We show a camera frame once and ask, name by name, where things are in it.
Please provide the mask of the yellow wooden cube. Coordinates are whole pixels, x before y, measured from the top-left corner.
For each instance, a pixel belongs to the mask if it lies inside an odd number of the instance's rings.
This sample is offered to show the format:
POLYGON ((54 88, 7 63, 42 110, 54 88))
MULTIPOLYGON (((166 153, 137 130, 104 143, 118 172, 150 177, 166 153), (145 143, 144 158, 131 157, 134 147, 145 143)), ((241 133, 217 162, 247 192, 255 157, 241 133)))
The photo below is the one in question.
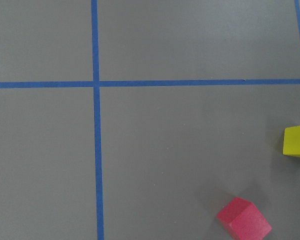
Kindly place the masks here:
POLYGON ((282 153, 300 158, 300 125, 284 129, 282 153))

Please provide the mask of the red wooden cube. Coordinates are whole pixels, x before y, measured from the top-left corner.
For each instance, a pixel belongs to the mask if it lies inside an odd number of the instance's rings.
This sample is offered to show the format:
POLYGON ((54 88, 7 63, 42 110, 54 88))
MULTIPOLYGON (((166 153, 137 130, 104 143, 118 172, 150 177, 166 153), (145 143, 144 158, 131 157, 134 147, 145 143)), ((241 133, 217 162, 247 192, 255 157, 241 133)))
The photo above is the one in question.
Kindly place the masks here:
POLYGON ((272 231, 255 204, 240 197, 223 207, 217 219, 234 240, 262 240, 272 231))

